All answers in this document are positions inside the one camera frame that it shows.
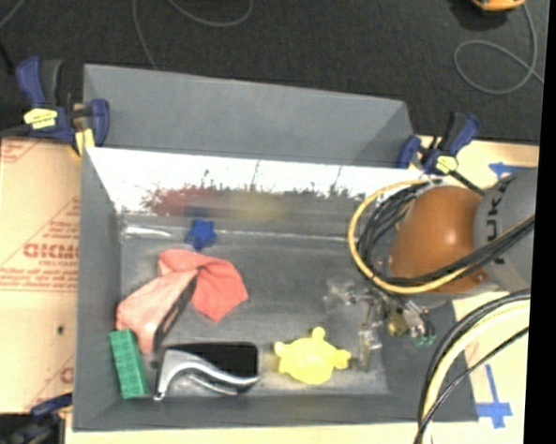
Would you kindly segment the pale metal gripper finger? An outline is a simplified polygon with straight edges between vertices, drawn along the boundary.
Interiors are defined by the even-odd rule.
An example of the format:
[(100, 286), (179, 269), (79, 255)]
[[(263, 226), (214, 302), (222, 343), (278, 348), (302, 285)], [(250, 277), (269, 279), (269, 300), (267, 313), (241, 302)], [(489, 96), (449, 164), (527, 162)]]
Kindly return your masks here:
[(374, 354), (383, 348), (380, 337), (383, 323), (375, 314), (369, 315), (363, 322), (359, 337), (358, 367), (362, 371), (368, 371), (371, 367)]
[(336, 276), (326, 280), (323, 308), (326, 313), (336, 313), (355, 306), (363, 298), (364, 292), (354, 280)]

